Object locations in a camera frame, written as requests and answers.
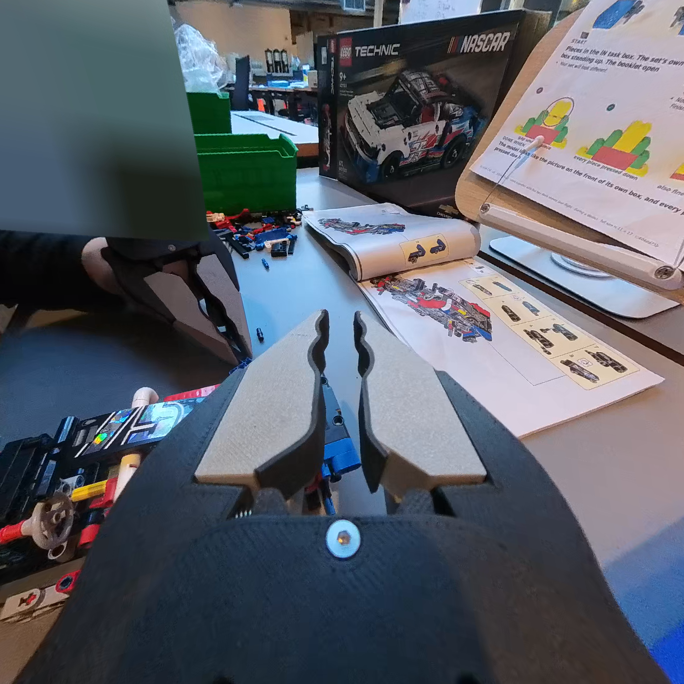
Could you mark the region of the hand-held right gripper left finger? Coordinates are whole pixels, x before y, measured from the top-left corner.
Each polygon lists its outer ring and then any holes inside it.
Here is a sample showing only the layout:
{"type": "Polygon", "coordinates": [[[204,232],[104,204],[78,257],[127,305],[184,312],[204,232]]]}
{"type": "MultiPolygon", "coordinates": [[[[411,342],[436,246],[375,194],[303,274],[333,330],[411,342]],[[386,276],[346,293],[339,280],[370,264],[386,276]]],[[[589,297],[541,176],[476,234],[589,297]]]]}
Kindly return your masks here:
{"type": "Polygon", "coordinates": [[[291,499],[323,462],[329,313],[314,311],[244,371],[196,468],[202,484],[291,499]]]}

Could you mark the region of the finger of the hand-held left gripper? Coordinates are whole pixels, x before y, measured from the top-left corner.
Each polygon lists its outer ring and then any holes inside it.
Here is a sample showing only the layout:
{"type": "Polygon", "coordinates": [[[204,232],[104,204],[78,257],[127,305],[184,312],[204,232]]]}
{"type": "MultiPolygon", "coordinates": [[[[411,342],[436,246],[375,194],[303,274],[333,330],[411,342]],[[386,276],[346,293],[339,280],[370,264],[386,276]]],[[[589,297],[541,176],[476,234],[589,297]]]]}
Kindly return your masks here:
{"type": "Polygon", "coordinates": [[[144,277],[144,282],[172,315],[172,325],[176,330],[228,364],[238,364],[234,351],[201,311],[196,296],[183,278],[159,271],[144,277]]]}
{"type": "Polygon", "coordinates": [[[207,311],[211,312],[210,318],[218,328],[225,328],[228,340],[244,357],[252,358],[252,340],[242,295],[217,255],[201,258],[198,276],[209,294],[207,311]]]}

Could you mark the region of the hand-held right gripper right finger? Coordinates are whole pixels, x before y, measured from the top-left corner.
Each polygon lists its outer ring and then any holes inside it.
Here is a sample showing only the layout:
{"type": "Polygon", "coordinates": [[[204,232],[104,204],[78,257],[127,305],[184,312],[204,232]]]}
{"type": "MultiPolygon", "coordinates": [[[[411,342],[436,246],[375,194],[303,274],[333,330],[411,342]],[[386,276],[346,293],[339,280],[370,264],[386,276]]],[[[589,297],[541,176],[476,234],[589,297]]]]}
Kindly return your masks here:
{"type": "Polygon", "coordinates": [[[486,469],[436,370],[363,312],[354,314],[361,462],[371,492],[476,485],[486,469]]]}

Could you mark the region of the brick car chassis model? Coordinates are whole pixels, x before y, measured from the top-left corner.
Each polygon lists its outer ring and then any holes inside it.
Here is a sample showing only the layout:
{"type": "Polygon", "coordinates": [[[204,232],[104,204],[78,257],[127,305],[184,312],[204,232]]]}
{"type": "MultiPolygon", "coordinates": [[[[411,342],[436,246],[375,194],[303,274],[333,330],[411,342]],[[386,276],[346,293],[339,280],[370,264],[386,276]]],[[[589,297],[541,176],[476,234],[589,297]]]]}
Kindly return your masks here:
{"type": "Polygon", "coordinates": [[[94,556],[116,590],[149,585],[174,551],[221,519],[252,514],[248,489],[212,485],[203,492],[195,449],[211,437],[206,416],[191,420],[180,439],[155,447],[219,385],[160,399],[141,388],[132,405],[89,418],[66,416],[55,434],[1,447],[1,598],[3,622],[27,621],[54,610],[76,586],[72,561],[94,556]]]}

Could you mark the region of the blue storage bin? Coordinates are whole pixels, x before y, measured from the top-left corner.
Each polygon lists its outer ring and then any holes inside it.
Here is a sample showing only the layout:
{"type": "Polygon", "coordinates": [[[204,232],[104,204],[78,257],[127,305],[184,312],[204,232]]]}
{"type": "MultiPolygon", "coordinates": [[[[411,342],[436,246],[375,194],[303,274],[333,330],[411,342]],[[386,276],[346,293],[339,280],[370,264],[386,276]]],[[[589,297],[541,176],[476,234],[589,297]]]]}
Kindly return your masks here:
{"type": "Polygon", "coordinates": [[[683,623],[654,643],[654,660],[672,683],[683,683],[683,623]]]}

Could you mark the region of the person's left forearm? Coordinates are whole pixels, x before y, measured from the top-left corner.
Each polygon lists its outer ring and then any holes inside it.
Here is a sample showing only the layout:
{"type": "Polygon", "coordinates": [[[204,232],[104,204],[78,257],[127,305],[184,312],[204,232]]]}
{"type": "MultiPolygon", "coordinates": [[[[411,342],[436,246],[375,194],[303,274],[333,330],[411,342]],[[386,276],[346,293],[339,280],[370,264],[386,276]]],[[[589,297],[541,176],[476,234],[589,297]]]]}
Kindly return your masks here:
{"type": "Polygon", "coordinates": [[[87,311],[105,295],[81,254],[89,236],[1,231],[1,304],[87,311]]]}

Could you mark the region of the person's left hand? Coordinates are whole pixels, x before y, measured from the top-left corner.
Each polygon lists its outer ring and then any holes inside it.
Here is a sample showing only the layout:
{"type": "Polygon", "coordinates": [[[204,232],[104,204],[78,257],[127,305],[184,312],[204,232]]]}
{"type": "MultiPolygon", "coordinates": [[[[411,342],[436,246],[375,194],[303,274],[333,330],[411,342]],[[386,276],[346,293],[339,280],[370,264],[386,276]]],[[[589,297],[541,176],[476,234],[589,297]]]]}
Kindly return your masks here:
{"type": "Polygon", "coordinates": [[[123,296],[110,264],[104,259],[102,251],[108,247],[105,237],[95,237],[83,246],[81,263],[90,279],[102,290],[113,295],[123,296]]]}

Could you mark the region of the pile of loose bricks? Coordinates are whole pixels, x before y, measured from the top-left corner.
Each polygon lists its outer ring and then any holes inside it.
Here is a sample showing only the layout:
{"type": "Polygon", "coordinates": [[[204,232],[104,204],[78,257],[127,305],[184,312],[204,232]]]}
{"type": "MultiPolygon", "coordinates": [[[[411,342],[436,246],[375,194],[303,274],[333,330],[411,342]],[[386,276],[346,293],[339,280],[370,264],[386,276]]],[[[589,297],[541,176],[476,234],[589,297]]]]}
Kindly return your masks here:
{"type": "Polygon", "coordinates": [[[252,252],[269,255],[272,259],[291,256],[302,225],[302,210],[251,212],[244,209],[235,215],[207,211],[210,229],[221,243],[243,259],[252,252]]]}

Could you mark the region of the green storage bin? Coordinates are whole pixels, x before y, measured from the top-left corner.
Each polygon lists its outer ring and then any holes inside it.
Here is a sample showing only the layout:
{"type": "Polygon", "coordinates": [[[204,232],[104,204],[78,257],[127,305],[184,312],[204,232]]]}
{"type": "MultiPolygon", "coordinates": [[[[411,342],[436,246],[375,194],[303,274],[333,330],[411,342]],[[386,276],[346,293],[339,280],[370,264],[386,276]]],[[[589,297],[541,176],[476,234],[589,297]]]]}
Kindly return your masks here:
{"type": "Polygon", "coordinates": [[[187,92],[195,135],[231,134],[230,95],[227,92],[187,92]]]}
{"type": "Polygon", "coordinates": [[[295,210],[297,147],[287,136],[195,134],[207,211],[295,210]]]}

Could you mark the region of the building instruction booklet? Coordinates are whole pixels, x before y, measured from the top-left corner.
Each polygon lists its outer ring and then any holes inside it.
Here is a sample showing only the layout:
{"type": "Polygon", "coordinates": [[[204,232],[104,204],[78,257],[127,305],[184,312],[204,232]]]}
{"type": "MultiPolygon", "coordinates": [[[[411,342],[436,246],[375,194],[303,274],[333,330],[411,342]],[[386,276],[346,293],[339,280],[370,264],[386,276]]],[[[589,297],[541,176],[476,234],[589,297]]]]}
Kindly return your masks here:
{"type": "Polygon", "coordinates": [[[391,203],[302,211],[388,329],[517,437],[664,382],[477,261],[480,230],[466,220],[391,203]]]}

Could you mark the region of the white topped table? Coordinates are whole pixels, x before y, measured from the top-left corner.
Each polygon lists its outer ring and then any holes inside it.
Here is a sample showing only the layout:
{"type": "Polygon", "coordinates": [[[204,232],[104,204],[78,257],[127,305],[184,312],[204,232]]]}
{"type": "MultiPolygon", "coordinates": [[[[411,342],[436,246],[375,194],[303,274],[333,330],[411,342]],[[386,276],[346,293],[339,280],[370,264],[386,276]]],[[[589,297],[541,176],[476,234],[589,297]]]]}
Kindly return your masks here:
{"type": "Polygon", "coordinates": [[[272,139],[285,135],[298,148],[319,143],[318,128],[310,124],[254,110],[232,111],[230,117],[232,132],[236,134],[262,133],[272,139]]]}

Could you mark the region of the clear plastic bag heap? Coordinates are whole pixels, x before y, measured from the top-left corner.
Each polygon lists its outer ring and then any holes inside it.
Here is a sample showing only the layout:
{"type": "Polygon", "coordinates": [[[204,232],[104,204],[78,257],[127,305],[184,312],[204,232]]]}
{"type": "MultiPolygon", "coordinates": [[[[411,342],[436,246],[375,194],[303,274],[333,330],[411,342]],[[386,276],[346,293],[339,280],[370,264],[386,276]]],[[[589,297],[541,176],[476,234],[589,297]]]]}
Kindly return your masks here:
{"type": "Polygon", "coordinates": [[[219,93],[228,85],[227,63],[213,41],[187,23],[175,25],[174,35],[186,92],[219,93]]]}

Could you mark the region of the toy car set box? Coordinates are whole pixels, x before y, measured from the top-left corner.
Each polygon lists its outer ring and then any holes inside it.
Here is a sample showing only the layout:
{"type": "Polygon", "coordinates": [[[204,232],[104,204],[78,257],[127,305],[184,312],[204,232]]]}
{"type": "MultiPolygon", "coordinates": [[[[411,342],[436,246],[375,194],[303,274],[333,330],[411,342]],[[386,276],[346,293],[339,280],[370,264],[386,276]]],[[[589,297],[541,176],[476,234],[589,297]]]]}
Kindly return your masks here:
{"type": "Polygon", "coordinates": [[[321,176],[461,218],[457,181],[494,114],[525,21],[500,10],[320,36],[321,176]]]}

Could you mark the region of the printed instruction sheet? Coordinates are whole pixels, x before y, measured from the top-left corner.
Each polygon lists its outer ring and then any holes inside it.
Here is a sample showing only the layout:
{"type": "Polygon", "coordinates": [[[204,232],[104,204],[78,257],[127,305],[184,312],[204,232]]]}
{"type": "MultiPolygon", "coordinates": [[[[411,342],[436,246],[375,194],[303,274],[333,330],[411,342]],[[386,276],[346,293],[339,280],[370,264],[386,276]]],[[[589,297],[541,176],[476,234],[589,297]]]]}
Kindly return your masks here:
{"type": "Polygon", "coordinates": [[[679,265],[683,2],[591,1],[472,168],[679,265]]]}

